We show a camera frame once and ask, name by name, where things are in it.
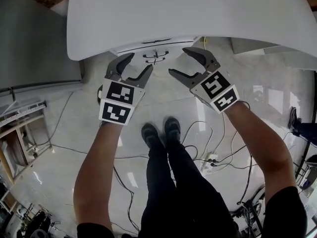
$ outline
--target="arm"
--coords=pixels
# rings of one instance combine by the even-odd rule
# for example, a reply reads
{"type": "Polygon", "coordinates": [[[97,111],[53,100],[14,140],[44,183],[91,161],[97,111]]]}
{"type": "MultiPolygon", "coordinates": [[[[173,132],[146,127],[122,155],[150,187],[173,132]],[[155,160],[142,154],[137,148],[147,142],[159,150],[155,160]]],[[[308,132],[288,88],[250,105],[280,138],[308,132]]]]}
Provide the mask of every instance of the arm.
{"type": "Polygon", "coordinates": [[[280,190],[296,186],[291,155],[276,132],[242,102],[225,113],[264,173],[266,203],[280,190]]]}
{"type": "Polygon", "coordinates": [[[95,223],[111,230],[108,202],[111,191],[114,156],[121,125],[103,125],[80,168],[74,188],[77,223],[95,223]]]}

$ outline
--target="person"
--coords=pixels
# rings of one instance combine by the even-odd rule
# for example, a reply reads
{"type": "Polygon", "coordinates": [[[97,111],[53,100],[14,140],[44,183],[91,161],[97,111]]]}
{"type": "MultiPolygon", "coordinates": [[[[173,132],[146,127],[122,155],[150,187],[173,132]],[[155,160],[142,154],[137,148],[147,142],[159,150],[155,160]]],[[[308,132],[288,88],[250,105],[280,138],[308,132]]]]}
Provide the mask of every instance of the person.
{"type": "MultiPolygon", "coordinates": [[[[306,212],[283,140],[242,102],[236,102],[225,113],[264,174],[266,210],[262,237],[305,237],[306,212]]],[[[122,126],[113,123],[101,126],[78,173],[74,189],[78,238],[114,237],[108,202],[121,130],[122,126]]],[[[151,124],[144,125],[141,131],[150,148],[146,172],[149,196],[138,237],[239,237],[221,195],[202,177],[179,142],[179,122],[169,118],[164,130],[166,147],[151,124]]]]}
{"type": "Polygon", "coordinates": [[[302,136],[317,146],[317,123],[303,123],[301,118],[297,118],[295,107],[291,109],[288,128],[294,136],[302,136]]]}

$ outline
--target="white marble floor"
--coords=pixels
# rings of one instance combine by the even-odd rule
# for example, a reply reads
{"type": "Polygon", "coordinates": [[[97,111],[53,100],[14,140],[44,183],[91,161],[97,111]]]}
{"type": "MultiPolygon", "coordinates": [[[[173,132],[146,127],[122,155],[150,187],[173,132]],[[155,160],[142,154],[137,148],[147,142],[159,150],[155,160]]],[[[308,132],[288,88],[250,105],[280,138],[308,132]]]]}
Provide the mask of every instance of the white marble floor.
{"type": "MultiPolygon", "coordinates": [[[[282,138],[288,132],[287,122],[291,106],[297,107],[299,116],[303,121],[310,121],[313,104],[313,72],[287,68],[281,55],[266,56],[235,56],[227,38],[208,38],[207,49],[225,68],[233,82],[236,84],[242,100],[250,103],[251,109],[282,138]]],[[[112,60],[110,53],[101,54],[85,61],[86,83],[84,88],[75,92],[63,113],[52,143],[87,152],[94,140],[99,127],[96,101],[96,90],[102,84],[108,63],[112,60]]],[[[193,95],[172,78],[167,69],[175,68],[188,74],[202,71],[203,68],[191,57],[183,54],[178,59],[155,66],[154,72],[146,86],[146,94],[137,108],[131,122],[124,128],[117,149],[117,157],[136,156],[148,153],[147,146],[141,138],[141,127],[151,121],[162,131],[163,120],[167,116],[179,119],[182,137],[189,126],[197,121],[206,121],[195,124],[190,130],[185,145],[196,145],[199,156],[203,154],[205,145],[212,133],[212,138],[207,146],[207,151],[214,151],[224,134],[222,115],[202,105],[193,95]]],[[[130,67],[124,73],[126,76],[135,76],[143,68],[130,67]]],[[[48,96],[48,107],[45,110],[46,122],[50,133],[56,125],[59,114],[69,96],[69,93],[48,96]]],[[[225,119],[225,137],[216,154],[222,159],[231,153],[231,142],[235,129],[225,119]]],[[[285,143],[295,161],[303,153],[305,142],[288,134],[285,143]]],[[[236,151],[244,143],[237,135],[232,143],[236,151]]],[[[195,150],[188,148],[194,155],[195,150]]],[[[28,202],[41,204],[53,213],[61,224],[57,227],[56,235],[63,237],[64,232],[76,237],[76,223],[73,210],[73,188],[79,168],[85,154],[54,148],[54,153],[47,153],[23,175],[23,178],[12,190],[22,203],[28,202]]],[[[237,167],[246,167],[250,161],[247,149],[234,156],[232,164],[237,167]]],[[[147,159],[135,158],[116,160],[115,166],[129,189],[135,192],[131,208],[131,218],[140,225],[142,213],[147,202],[146,166],[147,159]],[[136,183],[131,183],[128,173],[132,173],[136,183]]],[[[224,166],[215,168],[213,174],[205,174],[206,179],[222,194],[229,210],[238,208],[238,202],[245,189],[248,169],[239,170],[224,166]]],[[[258,167],[253,167],[249,189],[246,199],[250,198],[260,186],[264,178],[258,167]]],[[[209,198],[201,198],[200,203],[205,203],[209,198]]],[[[122,188],[117,180],[113,179],[112,192],[109,205],[111,221],[121,227],[135,232],[127,217],[127,208],[130,203],[130,194],[122,188]]],[[[122,230],[113,226],[116,232],[122,230]]]]}

